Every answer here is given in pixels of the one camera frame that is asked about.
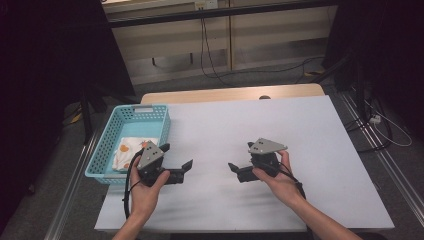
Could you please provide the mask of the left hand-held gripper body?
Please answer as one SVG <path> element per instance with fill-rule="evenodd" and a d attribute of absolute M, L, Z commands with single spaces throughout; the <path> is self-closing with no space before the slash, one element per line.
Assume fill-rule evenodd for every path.
<path fill-rule="evenodd" d="M 162 172 L 167 170 L 162 166 L 166 152 L 162 152 L 159 147 L 153 142 L 148 141 L 143 147 L 143 153 L 137 165 L 141 182 L 149 187 L 156 182 Z M 182 167 L 180 169 L 168 169 L 167 171 L 170 172 L 170 176 L 166 185 L 182 184 L 184 182 L 185 172 L 182 170 Z"/>

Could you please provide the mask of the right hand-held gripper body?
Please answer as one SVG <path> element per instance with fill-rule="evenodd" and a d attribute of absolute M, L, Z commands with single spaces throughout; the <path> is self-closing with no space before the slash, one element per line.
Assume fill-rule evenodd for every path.
<path fill-rule="evenodd" d="M 253 168 L 259 168 L 269 176 L 275 177 L 280 172 L 279 160 L 276 153 L 286 150 L 287 146 L 268 139 L 259 138 L 252 148 L 248 149 L 251 155 L 252 165 L 239 168 L 237 178 L 240 183 L 256 181 L 258 178 L 252 172 Z"/>

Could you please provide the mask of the white cloth with orange print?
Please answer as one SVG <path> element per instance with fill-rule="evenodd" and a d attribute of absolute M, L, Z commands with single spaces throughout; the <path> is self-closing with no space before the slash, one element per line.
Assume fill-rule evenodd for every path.
<path fill-rule="evenodd" d="M 157 138 L 123 137 L 115 150 L 112 169 L 114 171 L 127 171 L 134 155 L 140 151 L 148 141 L 154 144 L 158 143 Z"/>

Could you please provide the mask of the light blue plastic basket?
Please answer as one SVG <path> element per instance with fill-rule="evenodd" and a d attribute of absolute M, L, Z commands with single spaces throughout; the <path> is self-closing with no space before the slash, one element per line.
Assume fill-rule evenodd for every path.
<path fill-rule="evenodd" d="M 157 140 L 157 145 L 162 145 L 167 142 L 170 125 L 168 106 L 164 104 L 115 107 L 91 155 L 85 176 L 101 184 L 123 185 L 126 172 L 112 169 L 121 139 L 153 138 Z"/>

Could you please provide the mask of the person's left hand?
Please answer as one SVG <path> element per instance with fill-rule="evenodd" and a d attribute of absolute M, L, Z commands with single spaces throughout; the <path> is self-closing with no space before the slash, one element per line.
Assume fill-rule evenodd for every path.
<path fill-rule="evenodd" d="M 165 185 L 170 172 L 165 170 L 157 178 L 156 182 L 151 186 L 145 186 L 141 183 L 141 177 L 136 168 L 133 168 L 130 175 L 131 183 L 131 217 L 139 219 L 148 219 L 156 208 L 159 193 Z"/>

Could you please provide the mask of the person's right hand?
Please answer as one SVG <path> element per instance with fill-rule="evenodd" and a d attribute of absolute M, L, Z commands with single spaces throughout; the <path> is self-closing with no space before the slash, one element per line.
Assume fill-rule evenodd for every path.
<path fill-rule="evenodd" d="M 286 206 L 294 210 L 305 202 L 304 197 L 296 186 L 295 181 L 290 178 L 292 175 L 289 153 L 281 150 L 278 152 L 281 156 L 281 173 L 275 177 L 269 176 L 259 168 L 254 168 L 252 172 L 261 181 L 265 182 L 272 193 Z"/>

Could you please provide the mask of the light wooden table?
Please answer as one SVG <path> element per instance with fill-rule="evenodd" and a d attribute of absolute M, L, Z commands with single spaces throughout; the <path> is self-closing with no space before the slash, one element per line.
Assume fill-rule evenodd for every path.
<path fill-rule="evenodd" d="M 259 100 L 262 95 L 271 99 L 324 96 L 323 88 L 316 83 L 289 84 L 225 89 L 190 90 L 145 94 L 142 104 L 182 104 L 216 101 Z"/>

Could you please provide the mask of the black metal stand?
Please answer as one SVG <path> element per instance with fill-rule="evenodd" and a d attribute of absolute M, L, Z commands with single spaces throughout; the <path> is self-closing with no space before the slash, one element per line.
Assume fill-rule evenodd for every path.
<path fill-rule="evenodd" d="M 136 100 L 132 97 L 118 94 L 116 91 L 112 91 L 101 85 L 85 85 L 80 91 L 80 105 L 84 123 L 85 144 L 89 142 L 93 135 L 90 108 L 93 108 L 96 113 L 105 112 L 107 110 L 107 103 L 104 100 L 105 97 L 111 97 L 123 104 L 134 104 L 136 102 Z"/>
<path fill-rule="evenodd" d="M 320 84 L 330 77 L 333 78 L 338 91 L 348 91 L 354 88 L 357 111 L 359 116 L 365 119 L 367 114 L 364 102 L 364 69 L 361 62 L 353 54 L 348 54 L 326 69 L 321 75 L 314 78 L 312 82 Z"/>

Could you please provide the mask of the black horizontal bar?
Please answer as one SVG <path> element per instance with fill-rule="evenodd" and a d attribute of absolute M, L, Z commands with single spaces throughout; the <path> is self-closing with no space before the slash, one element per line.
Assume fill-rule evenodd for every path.
<path fill-rule="evenodd" d="M 168 22 L 179 22 L 197 19 L 207 19 L 216 17 L 227 17 L 237 15 L 248 15 L 257 13 L 267 13 L 276 11 L 289 11 L 308 8 L 318 8 L 326 6 L 337 6 L 342 0 L 294 0 L 284 3 L 260 4 L 251 6 L 218 8 L 212 10 L 197 10 L 182 13 L 172 13 L 165 15 L 155 15 L 147 17 L 129 17 L 117 20 L 110 20 L 109 28 L 121 28 L 141 25 L 151 25 Z"/>

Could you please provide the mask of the dark curtain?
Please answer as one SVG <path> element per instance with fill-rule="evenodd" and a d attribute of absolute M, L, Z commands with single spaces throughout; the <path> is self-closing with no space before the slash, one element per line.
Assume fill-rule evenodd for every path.
<path fill-rule="evenodd" d="M 102 0 L 0 0 L 0 234 L 46 165 L 65 107 L 134 89 Z"/>
<path fill-rule="evenodd" d="M 340 0 L 322 66 L 345 56 L 424 141 L 424 0 Z"/>

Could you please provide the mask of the aluminium floor rail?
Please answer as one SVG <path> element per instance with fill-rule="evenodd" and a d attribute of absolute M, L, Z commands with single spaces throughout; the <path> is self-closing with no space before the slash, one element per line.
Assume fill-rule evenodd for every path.
<path fill-rule="evenodd" d="M 414 214 L 421 227 L 424 228 L 424 198 L 416 191 L 396 163 L 394 156 L 389 152 L 389 147 L 395 146 L 394 141 L 386 135 L 381 135 L 381 131 L 376 128 L 376 124 L 360 119 L 359 112 L 356 109 L 357 105 L 352 96 L 340 93 L 338 97 L 345 104 L 353 117 L 353 124 L 355 127 L 352 128 L 351 131 L 361 131 L 361 134 L 370 145 L 370 147 L 365 150 L 358 150 L 358 153 L 360 156 L 374 154 L 379 159 L 397 190 L 402 195 L 403 200 L 408 205 L 408 208 Z"/>
<path fill-rule="evenodd" d="M 65 193 L 54 214 L 53 220 L 49 225 L 44 240 L 60 240 L 66 222 L 68 220 L 73 202 L 75 200 L 79 184 L 84 175 L 86 165 L 88 164 L 89 155 L 94 151 L 96 140 L 97 134 L 93 133 L 91 137 L 84 141 L 82 151 L 76 163 L 76 167 L 73 170 Z"/>

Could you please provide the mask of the white wall socket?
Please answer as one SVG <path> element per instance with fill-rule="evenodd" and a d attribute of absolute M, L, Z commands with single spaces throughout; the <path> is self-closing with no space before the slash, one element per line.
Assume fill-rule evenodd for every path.
<path fill-rule="evenodd" d="M 210 10 L 218 8 L 218 0 L 198 0 L 194 3 L 196 10 Z"/>

